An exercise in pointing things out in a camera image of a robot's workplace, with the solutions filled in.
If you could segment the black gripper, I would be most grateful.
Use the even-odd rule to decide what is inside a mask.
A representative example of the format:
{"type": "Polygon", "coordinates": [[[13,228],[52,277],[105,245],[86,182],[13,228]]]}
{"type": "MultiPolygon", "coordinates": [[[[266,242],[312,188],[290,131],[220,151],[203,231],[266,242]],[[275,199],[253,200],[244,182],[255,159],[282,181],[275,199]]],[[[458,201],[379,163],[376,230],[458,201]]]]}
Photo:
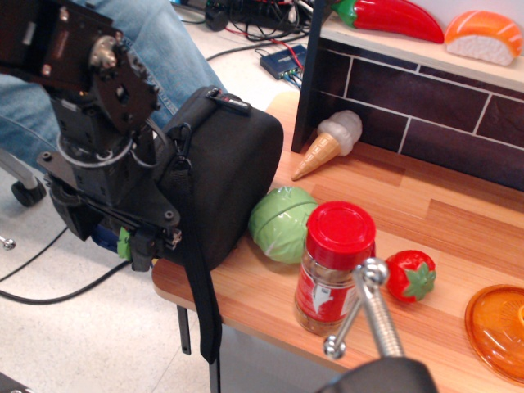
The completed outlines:
{"type": "Polygon", "coordinates": [[[180,216],[156,186],[168,140],[151,124],[145,66],[113,34],[55,34],[41,74],[60,125],[56,151],[39,158],[56,212],[82,241],[99,224],[127,228],[132,270],[147,272],[177,245],[180,216]]]}

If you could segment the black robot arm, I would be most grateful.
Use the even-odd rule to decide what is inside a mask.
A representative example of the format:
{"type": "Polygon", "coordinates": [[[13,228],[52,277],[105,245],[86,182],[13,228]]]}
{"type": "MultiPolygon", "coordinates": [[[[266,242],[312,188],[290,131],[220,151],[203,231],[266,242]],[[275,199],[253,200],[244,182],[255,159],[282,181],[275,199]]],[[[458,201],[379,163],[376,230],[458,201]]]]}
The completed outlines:
{"type": "Polygon", "coordinates": [[[42,85],[60,126],[39,164],[69,230],[122,236],[120,256],[144,272],[179,240],[179,215],[155,183],[166,136],[151,114],[158,90],[110,19],[69,1],[1,4],[1,71],[42,85]]]}

